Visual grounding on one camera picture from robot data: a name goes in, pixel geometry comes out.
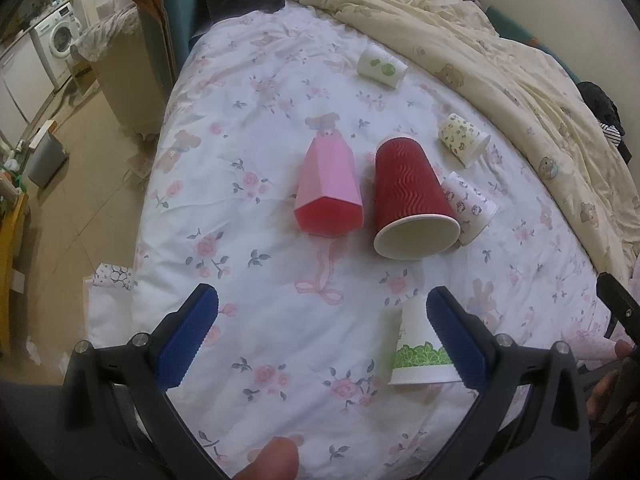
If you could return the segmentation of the person's thumb at bottom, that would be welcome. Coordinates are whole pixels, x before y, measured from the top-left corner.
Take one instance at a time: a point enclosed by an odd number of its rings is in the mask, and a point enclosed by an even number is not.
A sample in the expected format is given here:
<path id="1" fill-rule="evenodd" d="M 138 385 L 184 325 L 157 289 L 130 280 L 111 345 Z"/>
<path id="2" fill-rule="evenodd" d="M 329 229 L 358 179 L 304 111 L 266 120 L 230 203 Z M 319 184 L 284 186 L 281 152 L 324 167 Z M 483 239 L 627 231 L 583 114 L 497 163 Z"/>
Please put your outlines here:
<path id="1" fill-rule="evenodd" d="M 299 468 L 298 447 L 289 438 L 276 437 L 259 452 L 253 463 L 234 480 L 295 480 Z"/>

